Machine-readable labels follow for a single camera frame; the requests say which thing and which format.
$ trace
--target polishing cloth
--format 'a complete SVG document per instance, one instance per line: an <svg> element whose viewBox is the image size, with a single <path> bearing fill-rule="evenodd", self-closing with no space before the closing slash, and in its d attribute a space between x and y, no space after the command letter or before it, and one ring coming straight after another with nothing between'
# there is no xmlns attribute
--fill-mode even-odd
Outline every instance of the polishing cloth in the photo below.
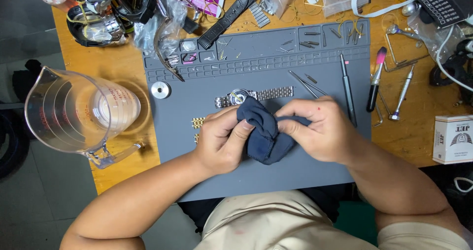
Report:
<svg viewBox="0 0 473 250"><path fill-rule="evenodd" d="M245 99L236 111L236 116L239 122L245 119L255 126L246 141L247 154L265 165L280 161L296 143L289 135L279 133L278 121L291 119L305 126L311 124L310 120L298 116L275 118L253 97Z"/></svg>

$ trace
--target measuring cup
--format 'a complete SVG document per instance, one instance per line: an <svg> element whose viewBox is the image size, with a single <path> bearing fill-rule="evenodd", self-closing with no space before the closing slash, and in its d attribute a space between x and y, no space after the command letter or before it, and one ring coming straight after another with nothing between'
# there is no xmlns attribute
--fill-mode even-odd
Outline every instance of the measuring cup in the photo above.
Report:
<svg viewBox="0 0 473 250"><path fill-rule="evenodd" d="M111 155L105 145L136 120L140 109L136 95L118 84L44 66L28 94L25 116L39 141L105 168L140 148L133 144Z"/></svg>

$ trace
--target wooden desk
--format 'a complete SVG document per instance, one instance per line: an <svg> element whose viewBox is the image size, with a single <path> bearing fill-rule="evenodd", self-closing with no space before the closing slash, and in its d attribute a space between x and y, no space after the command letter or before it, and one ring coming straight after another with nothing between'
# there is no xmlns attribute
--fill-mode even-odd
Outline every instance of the wooden desk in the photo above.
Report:
<svg viewBox="0 0 473 250"><path fill-rule="evenodd" d="M225 9L228 9L235 0L225 0ZM373 12L394 4L395 0L372 0L371 5L364 7L364 12ZM321 12L311 16L304 11L302 0L298 0L296 7L299 11L298 18L294 18L294 8L290 7L283 15L282 20L270 16L271 23L263 29L276 29L301 25L302 23L318 24L334 22L338 17L324 18ZM402 16L401 10L391 11L393 15L376 17L370 19L371 25L371 72L375 71L376 53L382 46L387 46L385 40L386 27L393 22L398 23L400 28L407 27L407 19ZM146 169L159 164L159 155L156 144L156 134L150 112L150 103L140 51L132 44L119 47L86 48L77 44L69 33L66 25L65 13L53 8L54 20L61 44L62 55L67 70L81 72L91 76L102 77L114 81L132 92L141 102L141 114L134 124L122 134L107 143L111 153L117 153L134 143L145 143L146 146L107 169L100 170L91 164L97 192L100 194L116 183L138 174ZM351 11L346 11L344 19L353 19ZM201 18L201 26L205 31L212 24ZM250 11L245 11L242 16L227 30L227 33L256 31L260 28L254 26L254 18ZM394 53L397 59L412 59L427 53L425 47L415 47L416 41L403 35L391 37ZM387 57L388 66L392 68L391 57ZM433 130L436 115L465 113L464 107L454 108L453 104L459 100L458 87L455 85L434 88L429 86L429 72L434 66L430 58L422 59L415 67L414 78L407 94L407 100L401 109L401 120L392 122L381 102L384 123L372 129L372 140L387 151L390 151L416 166L431 166L436 163L432 161ZM380 90L382 91L389 107L394 110L410 67L394 71L384 72ZM376 123L378 117L373 112L372 123Z"/></svg>

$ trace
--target watch face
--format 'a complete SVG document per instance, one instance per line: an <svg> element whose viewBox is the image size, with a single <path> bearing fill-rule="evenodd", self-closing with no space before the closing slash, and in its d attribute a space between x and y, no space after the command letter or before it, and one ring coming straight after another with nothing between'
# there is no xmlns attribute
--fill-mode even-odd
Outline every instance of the watch face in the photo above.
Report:
<svg viewBox="0 0 473 250"><path fill-rule="evenodd" d="M230 103L232 105L239 105L245 102L245 99L247 96L249 96L250 93L248 93L247 90L244 89L235 89L230 93Z"/></svg>

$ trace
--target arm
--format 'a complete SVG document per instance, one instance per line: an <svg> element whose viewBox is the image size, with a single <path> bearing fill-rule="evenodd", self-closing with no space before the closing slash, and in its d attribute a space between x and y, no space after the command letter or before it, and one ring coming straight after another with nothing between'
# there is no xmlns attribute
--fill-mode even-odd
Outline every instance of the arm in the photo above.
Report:
<svg viewBox="0 0 473 250"><path fill-rule="evenodd" d="M360 136L331 97L293 100L276 115L298 115L312 121L308 127L291 120L280 121L278 126L315 159L347 166L363 196L377 210L378 229L398 222L423 222L461 234L455 213L432 180Z"/></svg>
<svg viewBox="0 0 473 250"><path fill-rule="evenodd" d="M253 126L236 116L235 107L207 116L195 150L99 195L69 227L61 249L145 249L139 236L172 203L194 185L238 167Z"/></svg>

